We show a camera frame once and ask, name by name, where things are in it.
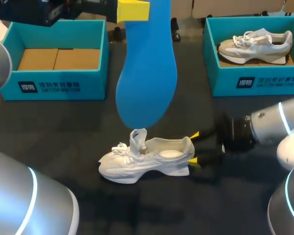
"shoe sole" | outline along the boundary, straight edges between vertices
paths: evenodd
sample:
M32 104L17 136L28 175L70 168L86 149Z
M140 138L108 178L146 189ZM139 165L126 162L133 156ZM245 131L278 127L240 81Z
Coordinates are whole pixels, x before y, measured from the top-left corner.
M218 51L218 56L222 57L226 61L230 62L231 64L235 65L244 65L246 62L248 62L251 59L260 59L262 61L265 61L270 64L275 64L275 65L286 65L287 63L287 57L286 56L275 56L275 55L263 55L263 56L258 56L258 57L248 57L248 58L235 58L227 55L223 55Z
M152 170L157 170L160 171L161 173L169 176L188 176L190 175L189 168L188 168L188 163L182 163L182 164L177 164L169 167L159 167L156 169L150 169L145 171L144 173L137 173L131 175L131 178L126 178L126 179L111 179L108 178L104 175L102 175L105 179L119 183L119 184L134 184L136 183L146 172L152 171Z

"shoelace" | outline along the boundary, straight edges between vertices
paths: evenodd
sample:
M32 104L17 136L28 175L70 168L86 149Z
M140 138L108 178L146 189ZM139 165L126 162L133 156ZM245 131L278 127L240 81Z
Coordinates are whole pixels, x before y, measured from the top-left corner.
M244 36L233 36L233 42L234 44L237 46L237 47L240 47L240 46L243 46L245 45L246 43L248 44L256 44L256 42L253 42L251 40L250 37L247 36L247 34L251 33L252 31L247 31L244 33Z
M137 156L134 156L130 153L129 148L125 143L119 143L117 147L113 147L112 149L113 154L118 154L123 156L123 162L124 164L132 164L135 162L136 159L138 159Z

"teal box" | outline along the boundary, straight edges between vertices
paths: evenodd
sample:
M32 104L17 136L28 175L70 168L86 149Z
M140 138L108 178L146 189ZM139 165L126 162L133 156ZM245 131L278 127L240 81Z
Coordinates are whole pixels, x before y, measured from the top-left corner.
M291 57L294 61L294 17L207 18L203 55L213 96L294 94L294 66L221 67L216 45L234 35L265 28L272 33L293 34Z
M13 64L10 80L0 90L5 100L105 98L109 44L104 20L62 20L52 27L12 23L2 44ZM98 69L17 71L26 48L100 49Z

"gray sneaker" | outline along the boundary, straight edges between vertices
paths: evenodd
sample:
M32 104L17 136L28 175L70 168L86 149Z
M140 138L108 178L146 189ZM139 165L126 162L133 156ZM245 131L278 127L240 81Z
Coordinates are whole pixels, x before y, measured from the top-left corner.
M261 59L272 64L286 64L286 55L290 52L293 36L290 31L283 34L270 33L264 28L244 36L233 36L217 47L219 55L235 64L245 64L251 59Z

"cardboard box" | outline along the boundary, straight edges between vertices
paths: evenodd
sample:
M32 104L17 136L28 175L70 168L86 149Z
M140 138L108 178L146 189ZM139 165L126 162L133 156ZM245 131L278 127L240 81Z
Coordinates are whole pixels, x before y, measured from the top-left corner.
M53 70L58 49L25 49L18 71Z
M60 49L53 70L97 70L99 60L99 49Z
M5 100L104 99L109 44L105 21L12 23L3 41L13 69Z
M216 45L233 35L265 28L272 33L293 33L289 66L250 61L244 66L220 61ZM213 96L294 94L294 17L207 18L203 55Z

